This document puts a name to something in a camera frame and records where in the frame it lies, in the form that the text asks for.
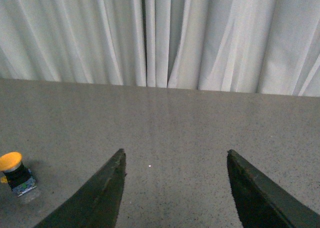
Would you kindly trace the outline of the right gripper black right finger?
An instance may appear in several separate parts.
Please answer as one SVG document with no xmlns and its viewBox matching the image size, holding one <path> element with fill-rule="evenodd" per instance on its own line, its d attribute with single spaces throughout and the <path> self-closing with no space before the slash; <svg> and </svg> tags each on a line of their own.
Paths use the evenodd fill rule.
<svg viewBox="0 0 320 228">
<path fill-rule="evenodd" d="M 320 215 L 286 192 L 231 149 L 227 154 L 231 193 L 244 228 L 318 228 Z"/>
</svg>

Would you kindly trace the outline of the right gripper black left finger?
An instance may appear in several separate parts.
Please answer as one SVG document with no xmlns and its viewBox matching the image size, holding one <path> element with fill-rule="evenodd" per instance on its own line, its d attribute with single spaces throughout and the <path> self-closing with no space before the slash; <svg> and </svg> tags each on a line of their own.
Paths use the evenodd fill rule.
<svg viewBox="0 0 320 228">
<path fill-rule="evenodd" d="M 119 149 L 80 189 L 36 228 L 114 228 L 126 177 L 126 153 Z"/>
</svg>

